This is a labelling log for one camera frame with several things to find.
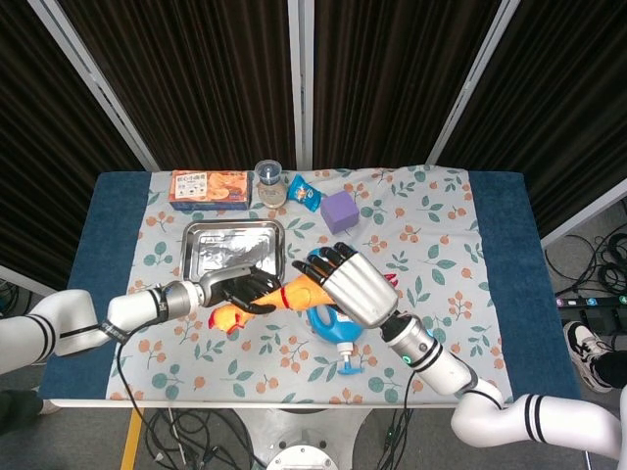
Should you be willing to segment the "blue table cover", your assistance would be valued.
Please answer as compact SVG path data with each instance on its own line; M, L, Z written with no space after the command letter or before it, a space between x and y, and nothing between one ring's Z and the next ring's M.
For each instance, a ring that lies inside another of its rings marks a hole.
M114 171L95 183L67 286L91 294L99 319L126 286L150 181L147 171ZM473 171L470 181L513 396L579 399L523 177Z

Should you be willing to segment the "floral fruit print tablecloth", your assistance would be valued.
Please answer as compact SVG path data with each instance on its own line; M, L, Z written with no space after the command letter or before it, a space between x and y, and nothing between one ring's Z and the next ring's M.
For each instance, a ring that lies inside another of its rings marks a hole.
M278 209L253 199L245 211L176 211L170 177L154 175L138 230L127 290L135 293L180 277L184 228L203 219L275 219L285 230L285 259L345 242L393 276L399 309L419 316L445 350L510 398L512 389L493 305L468 174L418 165L398 169L322 169L305 180L325 195L348 192L359 223L331 234L322 216L294 201ZM226 335L208 327L209 312L136 333L111 366L110 400L223 403L432 404L439 396L381 341L375 330L357 340L352 363L312 329L306 314L282 310Z

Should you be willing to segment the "blue snack packet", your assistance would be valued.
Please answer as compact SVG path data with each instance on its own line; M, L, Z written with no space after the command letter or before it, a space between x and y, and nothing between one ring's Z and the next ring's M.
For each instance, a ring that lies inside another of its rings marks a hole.
M287 191L287 199L315 212L322 201L322 193L309 184L301 174L296 174Z

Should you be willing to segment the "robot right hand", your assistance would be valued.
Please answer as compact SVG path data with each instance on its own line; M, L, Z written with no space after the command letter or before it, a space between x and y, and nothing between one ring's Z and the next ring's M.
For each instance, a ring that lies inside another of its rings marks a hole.
M361 253L344 242L292 266L319 286L342 312L367 329L378 328L397 310L391 282Z

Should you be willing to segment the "yellow floor tape strip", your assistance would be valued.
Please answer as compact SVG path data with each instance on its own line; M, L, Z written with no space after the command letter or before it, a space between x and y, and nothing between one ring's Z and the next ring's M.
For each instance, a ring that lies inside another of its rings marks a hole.
M132 409L121 458L120 470L134 470L143 422L140 414Z

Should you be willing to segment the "purple foam cube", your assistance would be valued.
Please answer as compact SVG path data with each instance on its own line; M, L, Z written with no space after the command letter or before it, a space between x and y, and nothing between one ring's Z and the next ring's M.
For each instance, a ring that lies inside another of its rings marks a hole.
M331 234L354 227L360 218L355 201L346 191L325 197L320 204L320 213Z

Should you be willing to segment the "white and black sneaker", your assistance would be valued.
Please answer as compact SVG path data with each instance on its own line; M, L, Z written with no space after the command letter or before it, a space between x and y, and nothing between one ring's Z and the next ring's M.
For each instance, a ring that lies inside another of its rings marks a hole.
M571 361L584 383L598 393L611 391L612 387L593 368L596 360L611 352L609 344L580 321L566 323L563 326L563 335Z

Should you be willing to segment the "orange and blue cookie box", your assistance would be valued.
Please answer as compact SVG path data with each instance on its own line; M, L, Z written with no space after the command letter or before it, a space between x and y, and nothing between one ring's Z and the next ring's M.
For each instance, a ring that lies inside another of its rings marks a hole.
M175 170L169 203L177 211L243 211L250 206L253 175L242 170Z

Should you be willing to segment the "orange rubber chicken toy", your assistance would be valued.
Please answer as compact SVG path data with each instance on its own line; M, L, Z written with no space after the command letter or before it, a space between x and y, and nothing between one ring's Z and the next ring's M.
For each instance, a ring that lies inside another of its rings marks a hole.
M303 310L310 307L332 306L344 314L344 311L331 297L307 275L302 274L284 287L271 287L269 284L252 287L255 306L273 306L275 309ZM254 318L254 314L243 310L234 301L215 308L208 320L210 329L220 330L226 334L236 329L243 329L246 323Z

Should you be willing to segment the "stainless steel tray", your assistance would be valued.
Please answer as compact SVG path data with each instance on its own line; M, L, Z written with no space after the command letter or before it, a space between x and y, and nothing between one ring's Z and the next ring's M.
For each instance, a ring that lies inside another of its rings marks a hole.
M183 280L199 281L207 272L252 263L282 281L284 250L284 228L275 220L194 221L183 230L180 273Z

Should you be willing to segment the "white partition frame post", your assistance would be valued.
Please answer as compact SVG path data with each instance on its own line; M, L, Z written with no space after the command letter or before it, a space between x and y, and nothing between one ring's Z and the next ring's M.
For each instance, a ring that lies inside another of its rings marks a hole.
M314 159L314 0L286 0L297 170Z
M541 239L541 246L545 249L551 243L555 242L559 238L565 236L568 232L575 229L579 225L587 222L589 219L595 217L600 212L605 211L607 208L616 204L619 200L622 200L627 196L627 177L623 178L618 184L613 186L610 190L603 193L596 198L591 204L584 209L575 213L569 217L564 223L558 226L555 230Z
M454 104L425 161L427 165L435 165L442 156L519 4L520 0L501 0Z
M161 168L119 97L58 0L26 0L134 157L147 171Z

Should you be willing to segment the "black power strip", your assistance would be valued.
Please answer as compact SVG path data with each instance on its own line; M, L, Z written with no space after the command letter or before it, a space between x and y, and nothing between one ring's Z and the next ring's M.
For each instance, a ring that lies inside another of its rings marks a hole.
M556 297L555 303L560 311L585 312L596 311L600 314L627 318L627 296L611 297Z

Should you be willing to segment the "blue pump detergent bottle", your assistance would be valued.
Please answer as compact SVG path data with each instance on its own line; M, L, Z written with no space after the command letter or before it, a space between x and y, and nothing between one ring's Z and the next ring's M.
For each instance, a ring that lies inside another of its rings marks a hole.
M310 307L307 317L313 331L327 343L333 344L341 357L342 365L337 372L340 375L363 373L361 366L354 366L351 360L354 346L363 332L363 328L349 316L331 305Z

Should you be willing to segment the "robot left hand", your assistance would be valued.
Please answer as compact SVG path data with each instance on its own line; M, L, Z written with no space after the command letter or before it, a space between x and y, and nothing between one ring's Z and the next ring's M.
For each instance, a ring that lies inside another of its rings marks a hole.
M274 312L274 305L258 305L256 301L281 287L278 277L248 263L210 271L198 284L205 296L203 306L228 302L252 314Z

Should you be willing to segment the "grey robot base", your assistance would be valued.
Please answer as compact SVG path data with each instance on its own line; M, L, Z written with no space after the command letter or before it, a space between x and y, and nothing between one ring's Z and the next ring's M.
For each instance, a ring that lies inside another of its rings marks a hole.
M236 411L265 470L353 470L368 408L241 408Z

